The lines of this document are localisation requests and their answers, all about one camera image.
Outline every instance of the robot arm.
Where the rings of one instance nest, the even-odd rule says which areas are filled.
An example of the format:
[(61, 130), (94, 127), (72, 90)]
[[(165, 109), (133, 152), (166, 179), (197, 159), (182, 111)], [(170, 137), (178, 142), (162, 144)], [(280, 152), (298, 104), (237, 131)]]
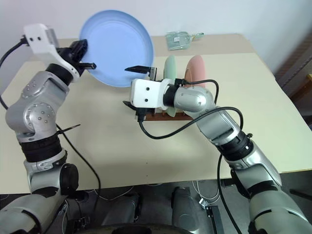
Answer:
[[(178, 79), (136, 79), (130, 101), (137, 108), (175, 107), (193, 119), (217, 108), (208, 90), (200, 86), (185, 88), (183, 80)], [(276, 168), (227, 111), (203, 117), (197, 126), (225, 157), (239, 192), (250, 199), (250, 233), (312, 233), (312, 226), (299, 207), (281, 190)]]
[(87, 41), (75, 41), (68, 48), (56, 48), (52, 29), (43, 24), (28, 25), (25, 37), (34, 54), (47, 66), (25, 86), (19, 100), (6, 112), (6, 122), (15, 131), (25, 154), (24, 166), (30, 195), (22, 196), (0, 211), (0, 233), (44, 233), (66, 197), (78, 187), (78, 170), (66, 163), (67, 152), (60, 145), (56, 114), (84, 69), (95, 64), (80, 63)]

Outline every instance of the beige table surface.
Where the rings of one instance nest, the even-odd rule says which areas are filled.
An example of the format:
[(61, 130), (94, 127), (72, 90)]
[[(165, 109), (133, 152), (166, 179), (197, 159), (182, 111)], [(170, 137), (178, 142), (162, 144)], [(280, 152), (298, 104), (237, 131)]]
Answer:
[[(311, 169), (312, 133), (266, 65), (253, 50), (246, 53), (243, 49), (243, 53), (239, 53), (236, 48), (236, 51), (229, 49), (226, 53), (222, 44), (218, 45), (219, 49), (217, 44), (206, 44), (202, 57), (207, 78), (219, 83), (218, 105), (241, 110), (244, 131), (253, 133), (253, 140), (279, 172)], [(190, 49), (189, 54), (173, 53), (178, 55), (178, 77), (182, 78), (193, 52)], [(166, 57), (158, 55), (155, 58), (158, 78), (161, 78)], [(40, 61), (29, 61), (21, 67), (3, 94), (8, 105), (19, 98), (23, 87), (40, 70), (44, 70)], [(207, 85), (207, 88), (215, 94), (213, 86)], [(134, 112), (122, 103), (128, 99), (129, 88), (107, 86), (85, 72), (70, 89), (58, 111), (57, 123), (62, 128), (81, 124), (67, 135), (94, 166), (103, 188), (216, 178), (218, 151), (195, 125), (171, 138), (153, 140), (142, 133)], [(0, 108), (0, 194), (27, 193), (24, 155), (15, 133), (5, 124), (4, 115), (4, 109)], [(231, 115), (238, 121), (235, 113)], [(185, 123), (144, 122), (146, 129), (156, 136), (167, 134)], [(68, 162), (78, 167), (79, 189), (96, 188), (97, 181), (90, 169), (62, 136), (60, 139), (68, 151)], [(229, 176), (229, 167), (223, 161), (221, 177)]]

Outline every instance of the blue plate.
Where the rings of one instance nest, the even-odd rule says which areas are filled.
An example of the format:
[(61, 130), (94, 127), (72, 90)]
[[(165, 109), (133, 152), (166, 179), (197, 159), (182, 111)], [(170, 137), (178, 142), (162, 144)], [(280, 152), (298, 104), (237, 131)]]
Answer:
[(82, 27), (80, 39), (88, 40), (88, 50), (82, 62), (94, 62), (89, 72), (99, 81), (129, 87), (145, 74), (126, 72), (136, 65), (152, 66), (153, 43), (144, 26), (134, 17), (115, 10), (101, 11), (90, 17)]

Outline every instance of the white cable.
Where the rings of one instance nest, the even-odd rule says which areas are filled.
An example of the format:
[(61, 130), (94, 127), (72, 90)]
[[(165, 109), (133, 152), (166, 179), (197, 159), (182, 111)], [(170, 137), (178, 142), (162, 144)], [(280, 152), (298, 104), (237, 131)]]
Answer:
[(193, 181), (193, 180), (192, 180), (192, 184), (193, 184), (193, 187), (194, 187), (195, 191), (199, 194), (199, 196), (200, 196), (201, 198), (206, 199), (206, 200), (208, 201), (208, 203), (211, 203), (211, 204), (212, 204), (212, 203), (215, 203), (216, 201), (219, 200), (219, 198), (220, 198), (219, 189), (217, 189), (216, 194), (215, 194), (213, 197), (205, 197), (205, 196), (203, 196), (203, 195), (201, 194), (201, 192), (200, 192), (199, 185), (198, 185), (198, 180), (196, 180), (197, 188), (195, 187), (194, 181)]
[(118, 195), (118, 196), (115, 196), (113, 198), (105, 198), (105, 197), (102, 197), (102, 196), (98, 196), (99, 198), (105, 200), (105, 201), (112, 201), (112, 200), (115, 200), (121, 196), (124, 196), (125, 194), (127, 194), (128, 192), (130, 192), (132, 189), (134, 188), (134, 186), (132, 186), (128, 191), (124, 192), (123, 194), (121, 195)]
[(158, 184), (147, 184), (147, 186), (155, 187), (155, 186), (162, 185), (162, 184), (163, 184), (163, 183), (158, 183)]
[(0, 201), (3, 201), (9, 197), (9, 194), (5, 198), (1, 198)]
[(65, 210), (65, 213), (64, 213), (64, 216), (63, 216), (63, 221), (62, 221), (62, 233), (64, 234), (64, 218), (66, 216), (66, 212), (67, 212), (67, 208), (68, 208), (68, 202), (65, 200), (66, 202), (66, 210)]

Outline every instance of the white wall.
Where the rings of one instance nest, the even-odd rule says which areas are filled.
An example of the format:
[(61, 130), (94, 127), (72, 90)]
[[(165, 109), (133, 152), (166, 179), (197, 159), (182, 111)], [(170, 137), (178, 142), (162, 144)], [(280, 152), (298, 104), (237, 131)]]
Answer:
[[(311, 0), (0, 0), (0, 54), (19, 40), (25, 24), (45, 23), (58, 38), (77, 38), (83, 23), (105, 9), (133, 15), (152, 36), (241, 33), (272, 72), (312, 28)], [(29, 55), (23, 48), (0, 69), (0, 94)]]

